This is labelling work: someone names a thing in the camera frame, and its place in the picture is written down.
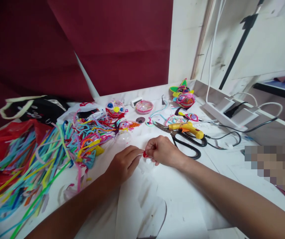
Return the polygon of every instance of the clear plastic ball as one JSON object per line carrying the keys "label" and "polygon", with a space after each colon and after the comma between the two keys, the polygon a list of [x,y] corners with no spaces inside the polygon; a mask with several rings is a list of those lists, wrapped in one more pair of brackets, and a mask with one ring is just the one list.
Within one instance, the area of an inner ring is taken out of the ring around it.
{"label": "clear plastic ball", "polygon": [[119,131],[115,137],[115,143],[122,147],[129,146],[129,143],[132,139],[131,134],[128,131]]}

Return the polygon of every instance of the plastic bag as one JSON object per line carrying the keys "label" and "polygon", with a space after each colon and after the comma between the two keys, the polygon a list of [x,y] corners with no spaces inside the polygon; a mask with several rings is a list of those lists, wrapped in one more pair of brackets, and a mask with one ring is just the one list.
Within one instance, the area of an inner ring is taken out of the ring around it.
{"label": "plastic bag", "polygon": [[70,107],[64,114],[62,114],[57,119],[57,124],[63,124],[64,121],[73,122],[74,118],[84,118],[86,120],[93,120],[93,118],[99,119],[105,116],[106,111],[100,105],[94,102],[83,102],[77,103],[74,106]]}
{"label": "plastic bag", "polygon": [[[4,159],[11,140],[20,137],[23,133],[34,127],[36,133],[36,142],[41,144],[46,132],[52,127],[38,122],[36,119],[30,119],[24,122],[11,122],[5,128],[0,130],[0,161]],[[0,186],[12,176],[0,174]]]}

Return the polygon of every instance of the red fabric backdrop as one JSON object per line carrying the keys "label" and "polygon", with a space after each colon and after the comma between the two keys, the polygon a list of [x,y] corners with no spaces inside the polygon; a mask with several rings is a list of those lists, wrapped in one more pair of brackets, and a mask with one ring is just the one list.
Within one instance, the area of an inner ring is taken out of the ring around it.
{"label": "red fabric backdrop", "polygon": [[168,83],[173,0],[48,0],[100,95]]}
{"label": "red fabric backdrop", "polygon": [[93,100],[47,1],[0,0],[0,108],[6,98],[44,94]]}

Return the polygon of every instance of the white wall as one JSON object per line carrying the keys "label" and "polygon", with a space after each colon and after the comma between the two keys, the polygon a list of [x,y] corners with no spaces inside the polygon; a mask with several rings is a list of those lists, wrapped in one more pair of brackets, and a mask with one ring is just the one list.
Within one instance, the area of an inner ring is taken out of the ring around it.
{"label": "white wall", "polygon": [[168,83],[190,79],[208,0],[174,0]]}
{"label": "white wall", "polygon": [[[224,73],[243,34],[241,20],[253,14],[258,0],[226,0],[216,36],[212,59],[211,84],[219,87]],[[196,69],[200,79],[205,55],[213,36],[219,0],[214,6],[205,42]],[[207,57],[201,81],[208,81]],[[248,91],[257,81],[285,76],[285,0],[265,0],[254,27],[233,66],[223,87],[226,93]]]}

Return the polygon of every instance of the white cable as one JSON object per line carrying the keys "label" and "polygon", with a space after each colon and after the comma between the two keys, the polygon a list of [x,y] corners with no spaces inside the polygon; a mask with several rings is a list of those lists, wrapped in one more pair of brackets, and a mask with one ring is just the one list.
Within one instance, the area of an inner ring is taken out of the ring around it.
{"label": "white cable", "polygon": [[254,95],[249,94],[249,93],[239,92],[239,93],[236,93],[236,94],[232,95],[232,96],[231,96],[231,99],[233,99],[235,95],[241,95],[241,94],[251,96],[251,97],[254,99],[254,101],[255,101],[255,106],[257,106],[257,100],[256,100],[256,98],[254,97]]}
{"label": "white cable", "polygon": [[280,107],[279,112],[278,112],[278,114],[276,115],[276,117],[278,117],[278,116],[281,114],[282,110],[283,110],[283,106],[282,106],[280,103],[267,102],[267,103],[261,104],[261,105],[259,106],[259,108],[261,108],[261,107],[264,106],[264,105],[271,105],[271,104],[273,104],[273,105],[278,105],[278,106]]}
{"label": "white cable", "polygon": [[209,89],[210,89],[210,84],[211,84],[211,65],[212,65],[212,55],[213,55],[213,48],[214,48],[214,43],[215,43],[215,36],[216,36],[216,31],[218,29],[220,17],[221,17],[222,10],[224,8],[225,3],[226,3],[226,0],[224,1],[224,3],[223,3],[223,0],[221,0],[220,6],[219,6],[218,18],[216,19],[216,23],[215,23],[215,29],[214,29],[213,41],[212,41],[211,53],[210,53],[208,90],[206,92],[206,97],[205,97],[205,102],[206,103],[208,103],[208,95],[209,95]]}

